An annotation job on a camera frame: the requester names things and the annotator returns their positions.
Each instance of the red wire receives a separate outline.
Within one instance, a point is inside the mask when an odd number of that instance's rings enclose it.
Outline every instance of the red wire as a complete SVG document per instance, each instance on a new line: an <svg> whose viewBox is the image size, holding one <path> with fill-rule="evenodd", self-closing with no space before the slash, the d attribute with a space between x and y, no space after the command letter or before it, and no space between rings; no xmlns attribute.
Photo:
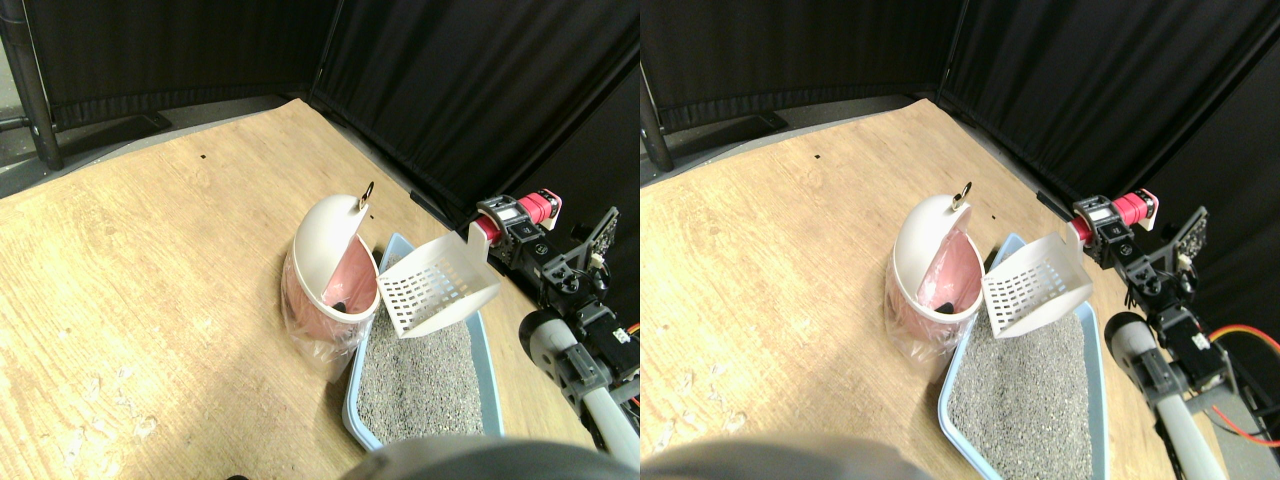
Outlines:
<svg viewBox="0 0 1280 480"><path fill-rule="evenodd" d="M1270 335L1267 335L1262 330L1258 330L1258 329L1256 329L1253 326L1249 326L1249 325L1226 325L1226 326L1222 326L1222 328L1220 328L1217 330L1213 330L1213 333L1208 334L1208 339L1213 340L1213 342L1217 342L1219 337L1222 337L1222 335L1229 334L1229 333L1236 333L1236 332L1239 332L1239 333L1247 333L1247 334L1251 334L1253 337L1261 338L1263 342L1266 342L1267 344L1270 344L1271 348L1276 351L1276 353L1280 353L1280 343L1276 343L1275 339L1272 339ZM1231 421L1231 419L1228 419L1226 415L1224 415L1221 410L1217 410L1216 404L1213 406L1213 412L1217 413L1217 416L1221 417L1222 421L1226 422L1226 425L1230 425L1231 430L1235 430L1235 433L1238 435L1244 436L1247 440L1257 443L1260 445L1266 445L1266 447L1271 447L1271 448L1280 448L1280 440L1263 440L1261 438L1249 435L1248 433L1245 433L1244 430L1242 430L1239 426L1235 425L1234 421Z"/></svg>

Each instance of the blue litter box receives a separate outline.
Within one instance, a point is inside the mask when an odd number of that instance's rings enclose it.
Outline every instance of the blue litter box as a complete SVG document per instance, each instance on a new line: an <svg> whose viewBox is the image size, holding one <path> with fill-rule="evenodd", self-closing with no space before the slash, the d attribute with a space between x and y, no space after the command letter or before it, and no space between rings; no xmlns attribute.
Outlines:
<svg viewBox="0 0 1280 480"><path fill-rule="evenodd" d="M1027 244L1018 234L1010 234L1005 239L1005 244L1000 247L996 252L996 259L992 262L992 268L1000 265L1000 261L1005 257L1012 255L1018 248ZM1093 442L1093 479L1094 480L1107 480L1111 476L1111 471L1107 463L1107 394L1105 390L1105 379L1102 376L1102 344L1098 337L1098 321L1093 314L1093 306L1089 302L1082 303L1075 308L1075 315L1080 317L1080 328L1084 329L1084 371L1089 380L1089 439ZM954 445L960 451L960 454L978 470L984 479L1001 479L996 468L982 457L980 453L969 443L968 439L956 429L955 424L951 422L951 416L947 413L947 403L951 399L951 387L955 385L956 375L960 372L960 364L964 361L965 347L969 346L969 333L978 325L977 321L970 323L965 329L963 337L960 337L960 344L956 346L956 352L951 360L951 367L947 369L947 378L942 383L942 394L938 397L938 421L942 424L942 433L947 435ZM978 325L978 328L991 328L989 324Z"/></svg>
<svg viewBox="0 0 1280 480"><path fill-rule="evenodd" d="M383 261L378 264L378 271L383 273L393 261L398 261L413 252L413 244L408 243L399 233L393 233L387 242L387 251L383 252ZM484 334L484 321L480 312L475 312L463 320L467 332L471 334L471 361L476 366L476 376L480 380L480 426L485 435L502 436L502 408L498 406L498 380L493 375L493 360L489 357L489 339ZM342 422L367 451L383 447L383 443L360 421L356 410L356 399L360 398L360 374L365 367L365 346L369 343L369 326L365 328L365 339L356 348L356 358L352 360L351 383L347 387L347 402L342 408Z"/></svg>

